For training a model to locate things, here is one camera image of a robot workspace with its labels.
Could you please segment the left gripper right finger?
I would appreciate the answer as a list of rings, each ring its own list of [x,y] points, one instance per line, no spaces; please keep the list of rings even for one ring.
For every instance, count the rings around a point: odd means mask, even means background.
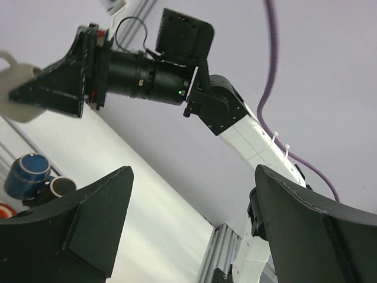
[[[268,242],[279,282],[376,282],[375,214],[264,165],[254,175],[254,234]]]

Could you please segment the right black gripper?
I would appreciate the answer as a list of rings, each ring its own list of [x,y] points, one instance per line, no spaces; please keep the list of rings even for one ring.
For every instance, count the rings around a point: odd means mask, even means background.
[[[37,106],[67,116],[82,117],[84,103],[104,107],[113,38],[97,24],[82,27],[81,51],[68,52],[36,77],[9,92],[14,103]]]

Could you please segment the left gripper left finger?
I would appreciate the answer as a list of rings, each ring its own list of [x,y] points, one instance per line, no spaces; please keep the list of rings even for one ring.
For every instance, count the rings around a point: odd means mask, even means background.
[[[105,282],[133,188],[123,166],[64,197],[1,220],[2,282]]]

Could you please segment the brown mug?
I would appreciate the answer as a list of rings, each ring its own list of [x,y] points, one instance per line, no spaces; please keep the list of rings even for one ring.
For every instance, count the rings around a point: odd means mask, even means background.
[[[53,177],[49,182],[40,187],[36,199],[42,203],[62,198],[75,192],[77,186],[73,180],[65,176]]]

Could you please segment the dark blue mug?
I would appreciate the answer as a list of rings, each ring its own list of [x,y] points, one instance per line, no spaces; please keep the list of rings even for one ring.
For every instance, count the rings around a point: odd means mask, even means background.
[[[8,172],[4,190],[18,200],[34,198],[40,187],[51,179],[51,163],[42,154],[28,153],[16,159]]]

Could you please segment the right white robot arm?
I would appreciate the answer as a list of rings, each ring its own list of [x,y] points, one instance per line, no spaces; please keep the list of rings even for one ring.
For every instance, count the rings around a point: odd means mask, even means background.
[[[208,22],[164,9],[156,48],[113,50],[115,35],[95,24],[77,29],[71,48],[59,61],[6,92],[13,103],[81,117],[84,104],[100,109],[107,93],[166,104],[186,103],[184,115],[196,115],[256,173],[249,196],[246,233],[237,254],[219,232],[205,274],[213,282],[259,282],[270,256],[279,282],[299,282],[296,266],[285,260],[299,249],[299,202],[289,181],[301,189],[305,178],[290,161],[260,113],[252,113],[231,82],[210,75],[207,57],[214,37]]]

